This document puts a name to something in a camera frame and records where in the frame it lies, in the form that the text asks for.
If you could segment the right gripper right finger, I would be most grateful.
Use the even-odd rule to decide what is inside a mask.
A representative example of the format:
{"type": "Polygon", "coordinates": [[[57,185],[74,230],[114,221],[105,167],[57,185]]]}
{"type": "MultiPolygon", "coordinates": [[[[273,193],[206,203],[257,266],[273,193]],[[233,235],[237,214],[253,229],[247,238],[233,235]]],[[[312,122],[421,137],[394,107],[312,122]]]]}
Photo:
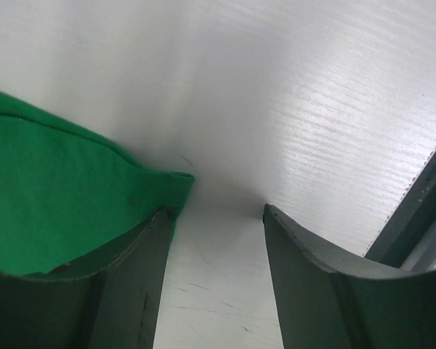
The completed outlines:
{"type": "Polygon", "coordinates": [[[270,204],[263,223],[285,348],[436,348],[436,270],[360,257],[270,204]]]}

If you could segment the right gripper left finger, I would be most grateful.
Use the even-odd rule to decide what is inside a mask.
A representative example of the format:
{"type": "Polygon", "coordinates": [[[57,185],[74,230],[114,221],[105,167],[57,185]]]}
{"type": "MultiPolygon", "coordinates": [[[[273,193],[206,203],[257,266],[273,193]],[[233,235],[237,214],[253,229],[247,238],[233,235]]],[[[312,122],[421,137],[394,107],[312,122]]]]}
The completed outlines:
{"type": "Polygon", "coordinates": [[[0,348],[151,348],[170,242],[160,210],[49,273],[0,271],[0,348]]]}

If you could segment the green t-shirt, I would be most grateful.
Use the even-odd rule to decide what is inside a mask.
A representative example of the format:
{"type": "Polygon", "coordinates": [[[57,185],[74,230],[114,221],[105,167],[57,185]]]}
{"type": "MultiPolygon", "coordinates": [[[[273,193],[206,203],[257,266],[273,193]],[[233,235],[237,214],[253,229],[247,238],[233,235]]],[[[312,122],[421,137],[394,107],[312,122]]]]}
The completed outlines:
{"type": "Polygon", "coordinates": [[[0,271],[48,272],[160,208],[177,219],[194,181],[0,92],[0,271]]]}

